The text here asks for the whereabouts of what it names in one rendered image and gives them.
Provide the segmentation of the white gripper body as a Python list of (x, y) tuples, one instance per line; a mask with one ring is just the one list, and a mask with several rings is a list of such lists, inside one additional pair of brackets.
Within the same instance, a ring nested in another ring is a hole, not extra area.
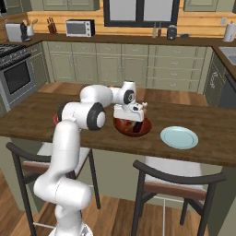
[(143, 106), (140, 104), (116, 104), (114, 106), (113, 117), (134, 122), (142, 122), (144, 120)]

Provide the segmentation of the brown chicken drumstick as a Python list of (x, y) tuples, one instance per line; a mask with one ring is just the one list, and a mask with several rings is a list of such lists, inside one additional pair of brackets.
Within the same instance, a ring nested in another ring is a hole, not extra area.
[(119, 120), (119, 130), (125, 133), (132, 133), (136, 125), (135, 121), (120, 119)]

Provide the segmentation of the dark red bowl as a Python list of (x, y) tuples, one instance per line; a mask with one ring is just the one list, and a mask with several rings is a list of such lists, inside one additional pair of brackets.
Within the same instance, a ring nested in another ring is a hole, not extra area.
[(139, 132), (135, 132), (133, 131), (132, 133), (125, 133), (125, 132), (122, 132), (119, 130), (119, 120), (120, 119), (117, 119), (117, 118), (114, 118), (113, 119), (113, 124), (115, 126), (115, 128), (123, 135), (125, 136), (131, 136), (131, 137), (139, 137), (139, 136), (144, 136), (145, 134), (147, 134), (151, 128), (152, 128), (152, 124), (151, 122), (149, 121), (148, 118), (145, 118), (144, 121), (142, 122), (143, 125), (141, 127), (141, 130)]

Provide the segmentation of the green lower cupboard run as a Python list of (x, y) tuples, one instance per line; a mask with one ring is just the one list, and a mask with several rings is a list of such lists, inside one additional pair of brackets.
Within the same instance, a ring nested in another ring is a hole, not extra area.
[(50, 79), (202, 93), (212, 50), (199, 46), (46, 41)]

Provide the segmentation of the light blue plate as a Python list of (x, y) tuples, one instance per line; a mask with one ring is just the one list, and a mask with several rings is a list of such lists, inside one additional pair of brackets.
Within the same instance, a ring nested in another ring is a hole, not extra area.
[(198, 136), (185, 127), (169, 126), (160, 132), (161, 140), (171, 148), (190, 149), (198, 144)]

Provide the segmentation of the green side cupboard run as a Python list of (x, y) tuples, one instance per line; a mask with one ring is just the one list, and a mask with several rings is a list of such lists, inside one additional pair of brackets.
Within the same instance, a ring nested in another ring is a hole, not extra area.
[(210, 107), (217, 107), (221, 91), (225, 84), (226, 67), (219, 57), (213, 53), (206, 77), (204, 96)]

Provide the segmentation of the white toaster oven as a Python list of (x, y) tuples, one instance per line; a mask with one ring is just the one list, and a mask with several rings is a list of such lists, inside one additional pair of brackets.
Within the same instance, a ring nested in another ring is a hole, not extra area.
[(95, 35), (94, 19), (68, 19), (65, 22), (67, 37), (92, 37)]

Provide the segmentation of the dark dishwasher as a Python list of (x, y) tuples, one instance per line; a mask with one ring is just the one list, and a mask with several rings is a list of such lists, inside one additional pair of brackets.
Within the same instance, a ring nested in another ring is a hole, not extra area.
[(220, 108), (236, 109), (236, 81), (227, 73), (226, 81), (220, 94), (218, 106)]

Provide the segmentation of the dark wooden knife block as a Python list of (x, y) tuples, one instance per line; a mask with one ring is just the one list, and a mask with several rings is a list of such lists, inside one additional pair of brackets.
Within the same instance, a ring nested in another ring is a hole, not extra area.
[(47, 22), (48, 22), (48, 30), (51, 34), (56, 34), (57, 33), (57, 29), (55, 27), (55, 24), (53, 22), (52, 18), (47, 18)]

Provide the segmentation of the steel sink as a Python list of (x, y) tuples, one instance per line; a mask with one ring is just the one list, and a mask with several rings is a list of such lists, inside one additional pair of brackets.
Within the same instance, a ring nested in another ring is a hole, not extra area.
[(219, 49), (232, 65), (236, 65), (236, 47), (220, 47)]

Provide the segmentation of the silver stove with oven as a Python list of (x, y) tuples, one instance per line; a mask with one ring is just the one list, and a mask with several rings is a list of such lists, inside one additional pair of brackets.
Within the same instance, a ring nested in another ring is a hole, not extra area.
[(9, 112), (37, 90), (25, 45), (0, 44), (0, 95)]

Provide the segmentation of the white pot with wooden tools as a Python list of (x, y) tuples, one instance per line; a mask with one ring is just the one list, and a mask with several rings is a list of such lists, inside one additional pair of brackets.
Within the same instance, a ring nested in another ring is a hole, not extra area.
[(23, 23), (27, 26), (27, 34), (29, 36), (33, 36), (34, 35), (34, 31), (33, 31), (33, 26), (38, 22), (38, 19), (33, 19), (33, 20), (23, 20)]

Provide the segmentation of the white paper towel roll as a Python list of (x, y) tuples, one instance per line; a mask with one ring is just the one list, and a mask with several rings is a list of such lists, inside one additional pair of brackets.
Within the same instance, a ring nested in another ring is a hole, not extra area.
[(224, 42), (234, 41), (235, 28), (236, 28), (236, 25), (233, 22), (227, 25), (225, 29), (224, 38), (223, 38)]

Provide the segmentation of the white coffee machine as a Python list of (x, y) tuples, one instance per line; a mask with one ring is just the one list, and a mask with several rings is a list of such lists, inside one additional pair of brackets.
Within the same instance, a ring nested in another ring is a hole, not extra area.
[(24, 42), (30, 40), (27, 33), (27, 26), (23, 22), (21, 23), (7, 22), (6, 34), (8, 40), (12, 42)]

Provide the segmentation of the black frame bar stool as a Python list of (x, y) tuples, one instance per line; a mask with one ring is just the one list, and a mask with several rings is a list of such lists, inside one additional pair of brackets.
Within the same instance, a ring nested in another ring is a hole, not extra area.
[[(51, 143), (44, 143), (38, 154), (31, 154), (20, 149), (11, 142), (8, 142), (6, 144), (6, 148), (11, 151), (15, 170), (17, 173), (18, 184), (29, 223), (30, 236), (37, 236), (37, 233), (34, 226), (34, 220), (31, 212), (26, 185), (28, 183), (34, 182), (41, 174), (45, 173), (48, 170), (50, 165), (49, 160), (52, 154), (52, 147), (53, 145)], [(93, 153), (90, 148), (82, 147), (80, 149), (79, 163), (77, 164), (77, 167), (74, 171), (69, 172), (66, 176), (72, 179), (76, 179), (81, 173), (87, 159), (89, 159), (97, 209), (100, 209), (100, 194), (94, 166)]]
[(223, 172), (201, 176), (199, 163), (157, 157), (135, 160), (133, 166), (139, 175), (131, 236), (136, 236), (144, 204), (157, 194), (182, 197), (180, 224), (190, 205), (201, 216), (197, 236), (204, 236), (216, 186), (226, 180)]

